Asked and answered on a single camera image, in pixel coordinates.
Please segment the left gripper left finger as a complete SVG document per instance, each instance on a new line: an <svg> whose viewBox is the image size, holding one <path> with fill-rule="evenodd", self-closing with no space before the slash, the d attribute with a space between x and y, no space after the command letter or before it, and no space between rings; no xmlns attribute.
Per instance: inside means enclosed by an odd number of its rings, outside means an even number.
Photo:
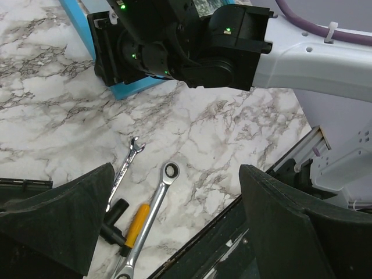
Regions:
<svg viewBox="0 0 372 279"><path fill-rule="evenodd" d="M1 212L1 278L83 278L115 171L105 163Z"/></svg>

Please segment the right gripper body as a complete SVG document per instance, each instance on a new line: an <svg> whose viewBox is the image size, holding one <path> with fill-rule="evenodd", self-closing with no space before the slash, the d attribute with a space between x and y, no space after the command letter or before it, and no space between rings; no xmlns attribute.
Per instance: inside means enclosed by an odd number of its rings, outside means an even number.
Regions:
<svg viewBox="0 0 372 279"><path fill-rule="evenodd" d="M110 24L110 83L131 84L146 76L171 80L163 20L135 19Z"/></svg>

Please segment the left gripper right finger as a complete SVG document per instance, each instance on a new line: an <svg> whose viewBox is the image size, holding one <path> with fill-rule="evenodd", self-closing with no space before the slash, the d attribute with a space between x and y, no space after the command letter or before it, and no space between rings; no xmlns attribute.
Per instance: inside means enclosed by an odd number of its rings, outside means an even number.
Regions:
<svg viewBox="0 0 372 279"><path fill-rule="evenodd" d="M261 278L370 278L371 215L329 204L252 165L239 168Z"/></svg>

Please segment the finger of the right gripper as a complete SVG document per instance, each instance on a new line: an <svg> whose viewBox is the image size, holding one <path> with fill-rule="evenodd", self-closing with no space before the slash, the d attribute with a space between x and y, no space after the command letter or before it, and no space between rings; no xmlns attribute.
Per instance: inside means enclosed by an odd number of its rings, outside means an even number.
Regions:
<svg viewBox="0 0 372 279"><path fill-rule="evenodd" d="M87 15L88 25L95 51L94 72L107 87L119 83L116 81L115 63L113 61L113 43L108 31L111 31L109 12L96 12Z"/></svg>

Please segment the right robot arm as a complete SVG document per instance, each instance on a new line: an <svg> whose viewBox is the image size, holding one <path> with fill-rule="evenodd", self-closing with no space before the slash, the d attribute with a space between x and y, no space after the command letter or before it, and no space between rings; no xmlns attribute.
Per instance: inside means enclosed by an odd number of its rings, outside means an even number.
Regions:
<svg viewBox="0 0 372 279"><path fill-rule="evenodd" d="M193 1L109 1L87 16L95 74L108 87L145 78L190 88L293 88L371 101L371 34L322 27L284 1L268 9Z"/></svg>

